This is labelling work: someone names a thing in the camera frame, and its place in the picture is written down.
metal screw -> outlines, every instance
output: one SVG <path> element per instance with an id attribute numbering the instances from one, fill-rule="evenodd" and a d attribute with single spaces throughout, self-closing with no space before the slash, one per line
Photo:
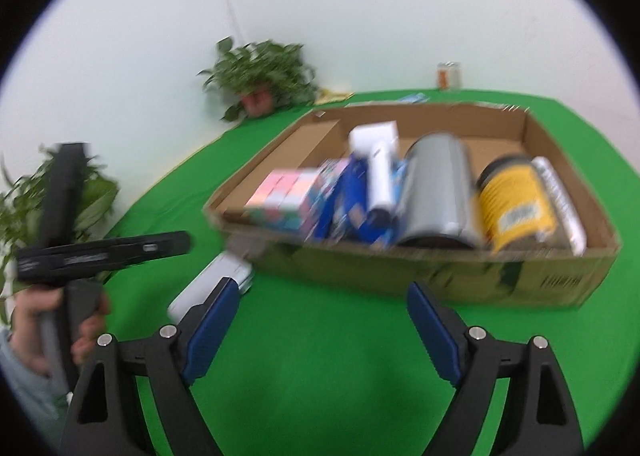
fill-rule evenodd
<path id="1" fill-rule="evenodd" d="M 473 326 L 472 328 L 469 328 L 469 336 L 472 339 L 476 339 L 477 341 L 481 341 L 482 339 L 484 339 L 486 337 L 486 331 L 484 331 L 479 326 Z"/>
<path id="2" fill-rule="evenodd" d="M 537 337 L 533 337 L 533 345 L 541 350 L 545 349 L 549 345 L 549 341 L 544 337 L 538 335 Z"/>
<path id="3" fill-rule="evenodd" d="M 170 339 L 178 332 L 178 328 L 176 328 L 173 324 L 167 324 L 166 326 L 162 326 L 160 328 L 160 336 L 163 339 Z"/>
<path id="4" fill-rule="evenodd" d="M 108 333 L 103 333 L 102 335 L 100 335 L 98 337 L 98 346 L 108 346 L 109 344 L 111 344 L 111 341 L 113 340 L 113 337 L 108 334 Z"/>

product package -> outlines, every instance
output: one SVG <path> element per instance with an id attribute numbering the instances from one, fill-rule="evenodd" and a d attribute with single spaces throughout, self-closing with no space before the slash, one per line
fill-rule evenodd
<path id="1" fill-rule="evenodd" d="M 463 141 L 448 132 L 426 134 L 412 144 L 405 161 L 395 243 L 413 248 L 484 248 L 478 197 Z"/>
<path id="2" fill-rule="evenodd" d="M 322 165 L 319 169 L 319 174 L 322 179 L 322 187 L 320 189 L 320 192 L 325 200 L 334 190 L 338 179 L 347 168 L 348 164 L 348 158 L 341 158 L 338 160 L 325 160 L 324 162 L 322 162 Z"/>
<path id="3" fill-rule="evenodd" d="M 538 170 L 540 177 L 545 183 L 546 190 L 556 207 L 556 212 L 562 221 L 564 231 L 571 244 L 571 250 L 574 255 L 582 255 L 587 249 L 587 233 L 580 222 L 578 212 L 576 212 L 574 204 L 562 185 L 556 170 L 551 162 L 544 156 L 533 158 L 532 163 Z"/>
<path id="4" fill-rule="evenodd" d="M 414 94 L 408 94 L 402 98 L 398 98 L 399 103 L 424 103 L 429 100 L 429 97 L 423 92 L 415 92 Z"/>
<path id="5" fill-rule="evenodd" d="M 367 221 L 377 229 L 388 229 L 396 211 L 392 176 L 398 161 L 398 125 L 393 120 L 358 125 L 349 133 L 349 147 L 355 159 L 367 163 Z"/>
<path id="6" fill-rule="evenodd" d="M 256 225 L 307 237 L 318 221 L 321 191 L 318 169 L 276 170 L 260 184 L 245 209 Z"/>
<path id="7" fill-rule="evenodd" d="M 392 168 L 392 196 L 398 203 L 402 191 L 406 163 L 395 162 Z M 366 243 L 373 248 L 387 248 L 393 243 L 396 221 L 388 227 L 380 227 L 367 215 L 367 162 L 351 156 L 348 165 L 334 190 L 334 197 L 325 203 L 324 213 L 330 222 L 316 229 L 316 239 L 339 241 L 349 239 Z"/>
<path id="8" fill-rule="evenodd" d="M 570 247 L 545 183 L 527 155 L 503 155 L 489 163 L 478 189 L 494 252 Z"/>

finger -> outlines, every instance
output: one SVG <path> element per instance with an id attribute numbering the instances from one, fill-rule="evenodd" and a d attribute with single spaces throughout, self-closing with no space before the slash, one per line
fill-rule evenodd
<path id="1" fill-rule="evenodd" d="M 15 308 L 26 315 L 37 315 L 43 311 L 51 311 L 62 303 L 62 288 L 45 289 L 31 286 L 15 295 Z"/>
<path id="2" fill-rule="evenodd" d="M 102 315 L 108 315 L 111 313 L 111 302 L 105 292 L 102 292 L 100 296 L 100 304 L 98 305 L 98 312 Z"/>
<path id="3" fill-rule="evenodd" d="M 76 366 L 84 364 L 86 359 L 89 358 L 95 348 L 95 341 L 89 340 L 85 337 L 78 339 L 71 346 L 71 355 L 73 356 Z"/>
<path id="4" fill-rule="evenodd" d="M 102 315 L 91 315 L 80 325 L 80 334 L 89 340 L 93 340 L 106 330 L 106 322 Z"/>

white wall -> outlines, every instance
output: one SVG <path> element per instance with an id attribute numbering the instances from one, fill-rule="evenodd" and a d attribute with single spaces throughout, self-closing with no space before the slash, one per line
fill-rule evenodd
<path id="1" fill-rule="evenodd" d="M 323 84 L 434 87 L 439 61 L 465 87 L 557 98 L 640 170 L 640 103 L 581 0 L 232 0 L 249 40 L 303 42 Z"/>
<path id="2" fill-rule="evenodd" d="M 430 87 L 459 60 L 465 87 L 558 98 L 640 169 L 638 94 L 580 0 L 227 1 L 56 0 L 0 91 L 10 171 L 33 171 L 40 143 L 88 141 L 122 184 L 119 216 L 226 129 L 195 73 L 240 33 L 305 43 L 335 88 Z"/>
<path id="3" fill-rule="evenodd" d="M 41 143 L 87 141 L 120 181 L 120 215 L 226 129 L 196 73 L 230 34 L 225 0 L 56 0 L 0 93 L 10 172 L 33 172 Z"/>

pink box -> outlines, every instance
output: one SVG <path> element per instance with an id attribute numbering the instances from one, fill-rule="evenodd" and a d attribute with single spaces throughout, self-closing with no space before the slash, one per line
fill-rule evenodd
<path id="1" fill-rule="evenodd" d="M 244 207 L 258 225 L 306 237 L 318 221 L 321 188 L 317 169 L 276 170 Z"/>

